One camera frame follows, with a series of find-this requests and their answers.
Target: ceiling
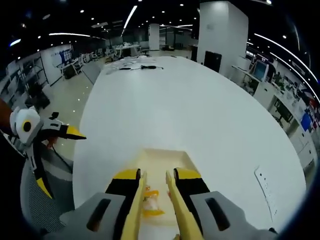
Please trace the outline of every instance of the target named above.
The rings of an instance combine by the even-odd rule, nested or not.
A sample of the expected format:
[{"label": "ceiling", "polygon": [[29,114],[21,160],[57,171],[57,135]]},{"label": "ceiling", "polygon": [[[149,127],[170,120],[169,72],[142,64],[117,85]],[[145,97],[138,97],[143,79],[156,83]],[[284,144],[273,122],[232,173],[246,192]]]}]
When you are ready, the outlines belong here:
[{"label": "ceiling", "polygon": [[[315,68],[318,63],[320,64],[316,55],[317,40],[307,28],[311,23],[319,22],[311,0],[304,0],[303,4],[290,0],[272,0],[272,6],[254,0],[230,0],[230,2],[249,18],[248,38],[253,43],[249,47],[253,51],[263,51],[266,56],[270,56],[269,52],[274,52],[285,60],[292,58],[281,48],[255,36],[254,33],[263,35],[289,49],[307,66],[311,62],[312,71],[320,79],[320,71]],[[0,64],[5,66],[17,57],[23,58],[35,53],[37,49],[49,48],[51,44],[56,46],[69,41],[74,43],[84,38],[49,36],[49,33],[76,33],[104,39],[119,36],[135,5],[137,9],[124,34],[129,34],[139,26],[140,29],[147,29],[148,24],[152,22],[174,26],[192,24],[191,28],[194,32],[198,29],[199,0],[117,0],[112,2],[106,0],[10,0],[2,2],[2,9],[5,11],[0,16],[2,29]],[[92,28],[92,25],[104,22],[107,22],[107,25],[103,28]],[[21,39],[21,42],[9,47],[9,44],[16,39]]]}]

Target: white oval table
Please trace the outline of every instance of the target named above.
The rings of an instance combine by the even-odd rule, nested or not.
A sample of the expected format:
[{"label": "white oval table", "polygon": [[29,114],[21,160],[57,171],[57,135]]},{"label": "white oval table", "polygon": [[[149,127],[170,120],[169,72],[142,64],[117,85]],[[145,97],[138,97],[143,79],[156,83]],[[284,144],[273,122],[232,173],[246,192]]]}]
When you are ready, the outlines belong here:
[{"label": "white oval table", "polygon": [[[252,96],[217,72],[182,57],[155,59],[151,65],[163,70],[100,73],[80,122],[87,140],[75,146],[75,207],[104,192],[142,148],[179,150],[211,191],[244,210],[250,224],[280,231],[306,190],[285,132]],[[275,219],[254,174],[258,166],[270,177]]]}]

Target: computer monitor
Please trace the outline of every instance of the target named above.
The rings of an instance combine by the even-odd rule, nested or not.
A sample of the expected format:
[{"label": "computer monitor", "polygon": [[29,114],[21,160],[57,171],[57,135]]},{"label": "computer monitor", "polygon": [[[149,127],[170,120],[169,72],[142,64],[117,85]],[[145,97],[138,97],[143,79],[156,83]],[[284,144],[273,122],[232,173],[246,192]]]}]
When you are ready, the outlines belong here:
[{"label": "computer monitor", "polygon": [[257,79],[264,81],[266,80],[268,70],[269,65],[267,63],[257,60],[252,69],[252,75],[255,76]]}]

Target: white column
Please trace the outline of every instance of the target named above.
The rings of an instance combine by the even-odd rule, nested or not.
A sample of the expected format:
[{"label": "white column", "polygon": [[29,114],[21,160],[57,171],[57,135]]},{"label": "white column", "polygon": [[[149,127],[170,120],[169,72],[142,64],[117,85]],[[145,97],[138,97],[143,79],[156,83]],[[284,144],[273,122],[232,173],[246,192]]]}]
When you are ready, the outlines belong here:
[{"label": "white column", "polygon": [[206,51],[222,55],[220,71],[227,77],[238,56],[246,56],[248,17],[228,1],[200,4],[197,62],[205,61]]},{"label": "white column", "polygon": [[160,50],[159,24],[149,25],[149,48],[150,50]]}]

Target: floor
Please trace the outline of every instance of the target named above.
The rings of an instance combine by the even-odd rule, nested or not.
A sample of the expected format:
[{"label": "floor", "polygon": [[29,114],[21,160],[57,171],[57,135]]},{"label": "floor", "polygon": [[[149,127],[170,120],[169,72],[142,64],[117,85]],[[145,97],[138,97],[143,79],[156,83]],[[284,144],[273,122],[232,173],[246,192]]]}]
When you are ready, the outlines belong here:
[{"label": "floor", "polygon": [[[152,57],[180,56],[189,58],[191,51],[151,51]],[[97,61],[103,66],[104,58]],[[51,87],[50,105],[40,111],[41,117],[50,117],[53,112],[59,112],[58,119],[65,124],[75,126],[79,129],[82,114],[93,85],[87,77],[80,73],[70,79],[63,77]],[[73,160],[76,141],[59,138],[54,145],[55,150],[65,158]]]}]

